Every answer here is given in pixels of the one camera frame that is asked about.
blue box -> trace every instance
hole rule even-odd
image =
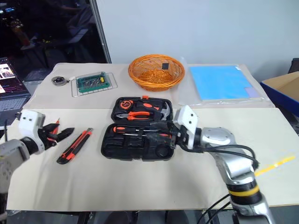
[[[274,104],[299,117],[299,72],[264,80],[261,86]]]

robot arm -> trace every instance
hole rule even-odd
[[[45,115],[31,110],[23,110],[19,116],[19,130],[24,138],[13,139],[0,145],[0,223],[6,219],[6,200],[13,172],[32,154],[40,154],[68,137],[74,128],[67,128],[60,134],[51,132],[59,124],[43,126]]]
[[[203,148],[213,156],[229,191],[231,204],[237,211],[235,223],[275,224],[266,199],[257,185],[252,161],[238,155],[213,152],[213,147],[232,145],[229,148],[231,152],[245,154],[243,149],[234,147],[234,135],[221,127],[200,129],[196,127],[197,123],[198,118],[189,106],[177,111],[174,119],[178,129],[177,144],[188,152]]]

green circuit board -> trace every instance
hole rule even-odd
[[[100,75],[88,76],[77,79],[77,88],[81,93],[100,90],[110,86],[109,78],[105,72]]]

wicker basket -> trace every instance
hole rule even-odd
[[[148,91],[164,91],[178,84],[185,75],[183,65],[166,55],[145,55],[128,68],[130,77]]]

tool case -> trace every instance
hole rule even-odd
[[[172,157],[175,144],[168,128],[173,119],[169,100],[121,97],[116,100],[111,118],[114,123],[107,128],[101,147],[105,157],[129,161]]]

